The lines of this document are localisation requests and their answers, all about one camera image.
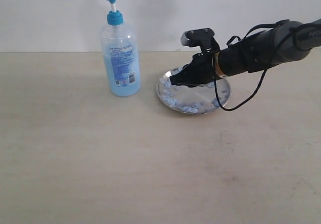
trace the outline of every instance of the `product label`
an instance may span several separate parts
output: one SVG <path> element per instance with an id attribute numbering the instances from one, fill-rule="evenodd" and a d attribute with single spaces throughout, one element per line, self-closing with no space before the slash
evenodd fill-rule
<path id="1" fill-rule="evenodd" d="M 133 68 L 132 46 L 109 48 L 116 86 L 129 86 L 136 82 Z"/>

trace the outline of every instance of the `soap dispenser bottle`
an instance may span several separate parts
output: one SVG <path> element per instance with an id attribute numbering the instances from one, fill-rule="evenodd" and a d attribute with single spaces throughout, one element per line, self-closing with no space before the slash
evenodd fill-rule
<path id="1" fill-rule="evenodd" d="M 117 96 L 130 96 L 140 90 L 140 66 L 136 36 L 125 23 L 116 0 L 111 4 L 107 25 L 100 31 L 100 44 L 111 92 Z"/>

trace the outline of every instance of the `blue pump head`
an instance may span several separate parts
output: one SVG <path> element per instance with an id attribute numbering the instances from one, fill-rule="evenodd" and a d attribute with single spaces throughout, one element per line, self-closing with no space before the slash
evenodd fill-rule
<path id="1" fill-rule="evenodd" d="M 123 24 L 124 19 L 120 11 L 116 10 L 116 0 L 106 0 L 111 4 L 111 11 L 107 15 L 107 22 L 112 26 Z"/>

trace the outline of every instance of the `white pump stem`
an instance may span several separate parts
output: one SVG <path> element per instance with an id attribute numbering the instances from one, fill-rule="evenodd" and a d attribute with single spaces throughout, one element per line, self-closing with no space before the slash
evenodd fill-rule
<path id="1" fill-rule="evenodd" d="M 116 12 L 116 3 L 111 3 L 111 11 Z"/>

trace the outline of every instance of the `white wall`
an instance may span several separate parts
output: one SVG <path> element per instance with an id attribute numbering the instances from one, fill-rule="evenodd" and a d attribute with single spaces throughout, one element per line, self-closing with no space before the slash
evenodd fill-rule
<path id="1" fill-rule="evenodd" d="M 321 18 L 321 0 L 119 0 L 141 51 L 188 50 L 183 31 L 210 27 L 220 44 L 252 26 Z M 0 51 L 100 51 L 105 0 L 0 0 Z"/>

